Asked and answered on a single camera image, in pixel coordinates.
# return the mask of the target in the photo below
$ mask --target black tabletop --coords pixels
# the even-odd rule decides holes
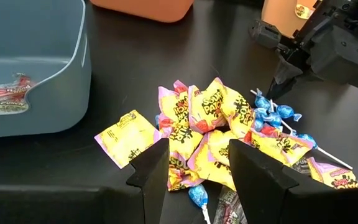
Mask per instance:
[[[88,112],[64,132],[0,138],[0,184],[113,182],[104,177],[118,168],[93,136],[133,109],[153,123],[157,87],[170,88],[177,79],[202,89],[220,77],[253,101],[249,90],[266,91],[278,62],[273,52],[250,41],[247,26],[258,17],[260,9],[198,0],[182,21],[161,24],[88,3],[93,68]],[[277,103],[302,113],[291,125],[352,165],[358,177],[358,89],[304,83]],[[208,182],[206,188],[213,217],[221,186]],[[184,190],[167,192],[161,223],[204,221]]]

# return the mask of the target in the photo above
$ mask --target gray plastic bin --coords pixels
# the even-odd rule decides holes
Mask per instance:
[[[0,0],[0,84],[25,73],[29,109],[0,113],[0,136],[54,133],[88,107],[91,63],[82,0]]]

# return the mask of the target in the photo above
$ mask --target orange container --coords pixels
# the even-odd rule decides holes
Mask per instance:
[[[295,14],[297,4],[313,9],[316,0],[265,0],[262,9],[262,20],[275,25],[279,31],[292,37],[295,30],[300,30],[306,19],[301,19]]]
[[[91,0],[95,6],[160,22],[182,19],[194,0]]]

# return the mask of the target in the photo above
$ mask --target white stick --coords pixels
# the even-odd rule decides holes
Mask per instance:
[[[252,94],[254,94],[255,96],[257,95],[257,93],[256,93],[254,90],[251,90],[250,92],[251,92]],[[289,125],[287,125],[287,123],[286,123],[285,121],[281,120],[281,123],[282,123],[286,128],[288,128],[288,130],[290,130],[291,133],[293,132],[293,129],[292,129]],[[331,155],[330,153],[326,152],[324,149],[321,149],[320,147],[317,147],[317,150],[320,151],[320,152],[322,152],[324,155],[326,155],[326,156],[332,158],[332,159],[335,160],[336,162],[338,162],[338,163],[344,165],[344,166],[347,167],[348,169],[350,169],[350,170],[353,169],[353,167],[351,167],[349,164],[347,164],[347,163],[343,162],[342,160],[338,159],[337,157]]]

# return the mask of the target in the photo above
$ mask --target robotic arm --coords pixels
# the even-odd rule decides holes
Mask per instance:
[[[278,98],[299,81],[331,80],[358,87],[358,0],[324,0],[294,38],[273,25],[255,21],[251,37],[275,49],[280,63],[268,92]]]

